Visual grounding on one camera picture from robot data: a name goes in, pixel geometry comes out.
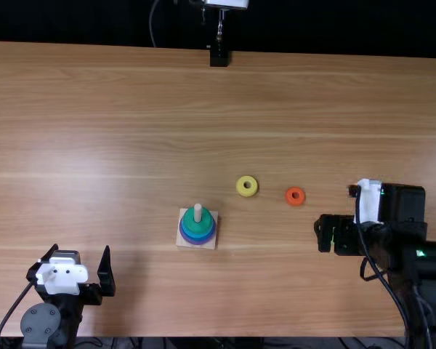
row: wooden table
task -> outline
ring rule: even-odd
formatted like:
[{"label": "wooden table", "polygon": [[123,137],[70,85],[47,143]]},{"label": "wooden table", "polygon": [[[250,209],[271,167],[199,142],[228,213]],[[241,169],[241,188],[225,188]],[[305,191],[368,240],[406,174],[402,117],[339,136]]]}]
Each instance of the wooden table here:
[{"label": "wooden table", "polygon": [[[0,43],[0,320],[57,242],[114,298],[79,335],[401,335],[360,258],[313,222],[363,177],[423,185],[436,239],[436,60]],[[255,176],[252,198],[235,182]],[[299,208],[285,190],[305,189]],[[175,246],[179,208],[220,215],[216,251]],[[32,290],[4,335],[20,335]]]}]

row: blue ring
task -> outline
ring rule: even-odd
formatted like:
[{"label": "blue ring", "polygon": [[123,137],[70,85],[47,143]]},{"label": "blue ring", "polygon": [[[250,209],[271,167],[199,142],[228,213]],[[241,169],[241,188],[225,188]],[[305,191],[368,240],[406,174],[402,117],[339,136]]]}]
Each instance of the blue ring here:
[{"label": "blue ring", "polygon": [[[212,220],[211,230],[213,230],[214,229],[213,224],[215,223],[215,221],[214,221],[213,217],[211,218],[211,220]],[[189,236],[190,238],[193,238],[194,240],[200,240],[200,239],[205,238],[205,236],[210,234],[210,230],[208,230],[202,234],[193,233],[192,231],[190,231],[189,228],[187,228],[186,224],[184,223],[184,220],[181,220],[181,228],[187,234],[187,236]]]},{"label": "blue ring", "polygon": [[186,231],[184,231],[182,224],[179,224],[179,231],[181,233],[181,236],[184,240],[186,240],[189,244],[192,245],[203,245],[206,242],[210,241],[213,238],[213,235],[215,234],[215,230],[217,228],[217,224],[215,223],[215,219],[213,219],[213,225],[211,227],[211,230],[203,237],[203,238],[193,238],[192,236],[189,236]]}]

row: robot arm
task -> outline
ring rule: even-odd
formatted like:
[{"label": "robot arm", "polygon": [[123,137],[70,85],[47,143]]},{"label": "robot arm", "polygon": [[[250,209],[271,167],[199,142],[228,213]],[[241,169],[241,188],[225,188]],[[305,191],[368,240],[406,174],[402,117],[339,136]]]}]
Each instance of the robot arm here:
[{"label": "robot arm", "polygon": [[[315,222],[318,250],[330,252],[333,242],[338,255],[365,256],[360,277],[384,281],[403,316],[406,348],[435,349],[436,241],[426,240],[424,189],[361,180],[349,192],[355,216],[322,214]],[[375,275],[365,276],[367,263]]]},{"label": "robot arm", "polygon": [[25,293],[35,286],[44,301],[30,307],[21,319],[23,349],[72,348],[85,305],[101,305],[103,297],[113,297],[115,280],[106,246],[97,271],[100,284],[86,284],[88,273],[77,251],[53,247],[26,275],[29,285],[0,325],[1,329]]}]

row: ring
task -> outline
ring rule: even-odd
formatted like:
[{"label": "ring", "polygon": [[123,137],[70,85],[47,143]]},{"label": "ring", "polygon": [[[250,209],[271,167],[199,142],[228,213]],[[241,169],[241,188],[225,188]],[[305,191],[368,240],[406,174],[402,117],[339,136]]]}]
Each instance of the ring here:
[{"label": "ring", "polygon": [[292,187],[286,191],[286,201],[291,206],[300,206],[305,201],[305,193],[301,188]]},{"label": "ring", "polygon": [[250,176],[243,176],[238,179],[235,184],[235,189],[238,191],[239,195],[249,197],[253,196],[259,188],[259,185],[255,178]]}]

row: black cable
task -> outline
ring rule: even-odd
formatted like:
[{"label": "black cable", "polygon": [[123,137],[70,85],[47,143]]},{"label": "black cable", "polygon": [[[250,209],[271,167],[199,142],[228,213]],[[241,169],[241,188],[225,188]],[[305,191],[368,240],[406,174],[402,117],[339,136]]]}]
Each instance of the black cable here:
[{"label": "black cable", "polygon": [[416,288],[416,286],[413,286],[413,293],[415,294],[416,300],[418,301],[420,315],[423,318],[423,332],[425,333],[426,338],[427,338],[427,348],[428,349],[432,349],[433,348],[433,343],[432,343],[432,339],[431,339],[431,333],[429,331],[428,319],[427,319],[427,316],[424,313],[424,308],[423,308],[423,304],[422,304],[424,299],[421,298],[420,294],[418,293],[418,289]]},{"label": "black cable", "polygon": [[389,340],[391,342],[394,342],[395,344],[399,345],[400,347],[404,348],[404,344],[399,342],[398,340],[396,340],[395,338],[392,337],[370,337],[370,338],[378,338],[380,340]]},{"label": "black cable", "polygon": [[74,347],[76,348],[79,345],[83,345],[83,344],[92,344],[92,345],[94,345],[94,346],[96,346],[98,348],[101,348],[103,346],[103,342],[99,338],[97,338],[97,337],[94,337],[94,339],[98,340],[98,343],[91,342],[90,340],[85,340],[83,342],[79,342],[79,343],[75,344]]},{"label": "black cable", "polygon": [[357,337],[352,337],[352,339],[353,339],[354,341],[356,341],[356,342],[360,345],[360,347],[365,348],[365,349],[368,349],[368,347],[367,347],[366,345],[364,345],[364,344],[362,343],[362,341],[359,340]]},{"label": "black cable", "polygon": [[153,13],[155,12],[155,8],[157,7],[160,0],[153,0],[152,7],[150,8],[150,14],[148,15],[148,30],[150,32],[150,40],[152,40],[153,47],[157,47],[155,43],[155,39],[153,38],[153,29],[152,29],[152,21],[153,21]]},{"label": "black cable", "polygon": [[350,348],[347,346],[347,344],[345,343],[345,341],[342,340],[341,337],[337,337],[337,339],[341,342],[342,346],[343,346],[345,349],[350,349]]},{"label": "black cable", "polygon": [[389,293],[389,295],[391,296],[392,300],[394,301],[397,309],[399,310],[400,316],[402,317],[402,321],[404,323],[404,329],[405,329],[404,348],[408,349],[408,319],[407,319],[407,315],[405,314],[405,311],[402,308],[402,305],[399,303],[399,300],[397,299],[394,292],[392,291],[391,286],[384,279],[383,275],[381,275],[381,272],[379,271],[375,262],[371,258],[370,253],[368,252],[368,247],[366,246],[365,236],[363,236],[363,229],[360,226],[360,193],[361,193],[361,191],[362,191],[362,187],[358,186],[357,187],[357,198],[355,199],[355,224],[357,225],[358,235],[360,237],[360,242],[362,244],[363,253],[365,254],[365,257],[367,258],[368,263],[370,263],[371,269],[373,269],[375,274],[378,276],[378,279],[383,284],[384,288]]},{"label": "black cable", "polygon": [[18,304],[20,304],[20,302],[23,300],[24,296],[26,296],[26,294],[29,292],[29,290],[31,289],[31,287],[33,285],[34,285],[34,283],[31,281],[24,288],[24,290],[21,292],[20,296],[15,300],[15,302],[12,305],[12,307],[8,310],[8,313],[5,315],[5,317],[3,318],[3,320],[0,323],[0,334],[1,334],[1,331],[3,330],[3,328],[5,327],[5,324],[7,323],[9,317],[13,314],[13,311],[15,311],[16,307],[18,306]]}]

